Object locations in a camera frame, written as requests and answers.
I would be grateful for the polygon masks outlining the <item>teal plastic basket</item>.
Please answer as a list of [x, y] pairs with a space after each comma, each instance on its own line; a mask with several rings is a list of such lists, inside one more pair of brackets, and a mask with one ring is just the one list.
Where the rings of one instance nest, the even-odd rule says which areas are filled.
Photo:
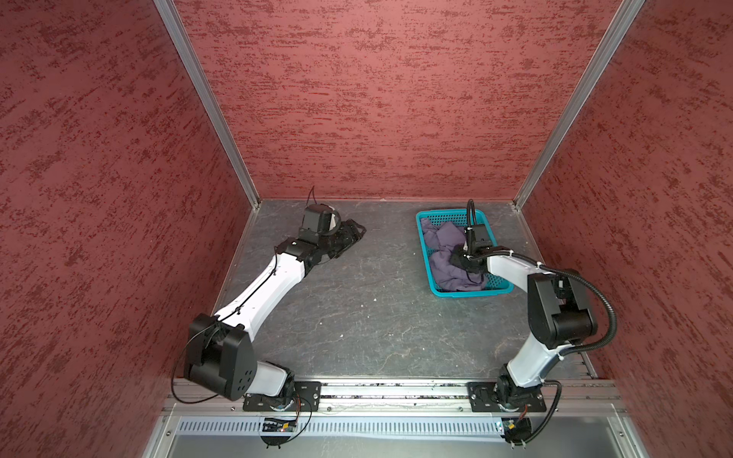
[[469, 225], [467, 209], [438, 209], [420, 211], [415, 216], [422, 256], [431, 292], [440, 298], [468, 299], [509, 294], [515, 288], [507, 280], [493, 274], [473, 274], [450, 263], [454, 248], [443, 244], [441, 236], [450, 242], [465, 236]]

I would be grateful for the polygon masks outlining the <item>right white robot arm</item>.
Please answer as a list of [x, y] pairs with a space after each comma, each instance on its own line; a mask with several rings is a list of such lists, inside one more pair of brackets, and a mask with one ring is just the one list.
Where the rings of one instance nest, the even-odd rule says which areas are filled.
[[530, 335], [502, 368], [494, 388], [496, 402], [506, 410], [536, 398], [564, 355], [597, 333], [589, 282], [574, 270], [549, 267], [501, 246], [471, 252], [466, 244], [450, 252], [450, 263], [471, 274], [500, 277], [527, 295]]

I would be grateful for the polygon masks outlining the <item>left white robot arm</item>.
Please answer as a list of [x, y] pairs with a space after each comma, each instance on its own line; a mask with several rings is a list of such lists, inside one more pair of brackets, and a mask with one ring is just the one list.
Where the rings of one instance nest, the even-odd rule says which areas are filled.
[[253, 342], [267, 317], [313, 267], [341, 257], [366, 232], [347, 219], [324, 234], [302, 230], [277, 245], [266, 269], [244, 292], [190, 324], [181, 353], [183, 377], [230, 401], [263, 396], [274, 408], [289, 408], [296, 397], [293, 371], [259, 361]]

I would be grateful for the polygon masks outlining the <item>purple trousers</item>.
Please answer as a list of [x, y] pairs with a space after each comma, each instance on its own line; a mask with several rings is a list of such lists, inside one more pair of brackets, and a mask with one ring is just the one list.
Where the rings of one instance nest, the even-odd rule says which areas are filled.
[[429, 268], [436, 287], [443, 292], [481, 291], [487, 283], [483, 274], [473, 274], [450, 261], [456, 246], [462, 248], [466, 242], [464, 230], [451, 221], [439, 226], [430, 219], [420, 219], [427, 248], [433, 250], [429, 256]]

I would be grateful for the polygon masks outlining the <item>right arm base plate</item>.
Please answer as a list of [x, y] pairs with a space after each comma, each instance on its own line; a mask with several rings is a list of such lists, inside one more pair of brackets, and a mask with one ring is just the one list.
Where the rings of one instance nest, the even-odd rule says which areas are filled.
[[472, 412], [546, 412], [541, 386], [518, 387], [510, 379], [469, 382], [466, 385]]

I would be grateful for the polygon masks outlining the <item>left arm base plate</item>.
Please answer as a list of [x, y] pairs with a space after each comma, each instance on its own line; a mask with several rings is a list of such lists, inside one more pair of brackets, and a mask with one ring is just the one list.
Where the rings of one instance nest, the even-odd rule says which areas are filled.
[[303, 413], [319, 409], [323, 384], [321, 382], [291, 381], [275, 397], [247, 393], [242, 410], [263, 413]]

